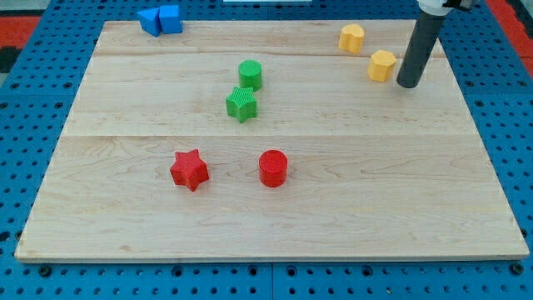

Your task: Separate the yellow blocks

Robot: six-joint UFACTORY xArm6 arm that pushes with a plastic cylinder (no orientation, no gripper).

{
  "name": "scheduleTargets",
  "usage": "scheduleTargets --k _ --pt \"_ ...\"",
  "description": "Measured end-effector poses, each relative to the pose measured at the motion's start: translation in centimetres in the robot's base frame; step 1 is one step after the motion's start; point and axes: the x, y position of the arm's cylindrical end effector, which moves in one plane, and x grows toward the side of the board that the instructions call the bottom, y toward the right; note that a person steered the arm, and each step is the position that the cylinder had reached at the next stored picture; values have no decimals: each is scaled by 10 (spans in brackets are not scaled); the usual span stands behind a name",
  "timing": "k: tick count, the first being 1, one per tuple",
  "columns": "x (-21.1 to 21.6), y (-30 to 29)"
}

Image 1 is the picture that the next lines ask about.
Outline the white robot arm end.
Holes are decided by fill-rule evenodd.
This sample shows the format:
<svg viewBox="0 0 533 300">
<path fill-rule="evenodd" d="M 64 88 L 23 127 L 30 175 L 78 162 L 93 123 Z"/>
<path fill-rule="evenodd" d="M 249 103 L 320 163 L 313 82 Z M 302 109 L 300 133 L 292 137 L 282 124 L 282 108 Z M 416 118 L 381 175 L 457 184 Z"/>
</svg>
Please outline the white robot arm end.
<svg viewBox="0 0 533 300">
<path fill-rule="evenodd" d="M 424 13 L 444 17 L 454 9 L 468 12 L 479 0 L 417 0 Z"/>
</svg>

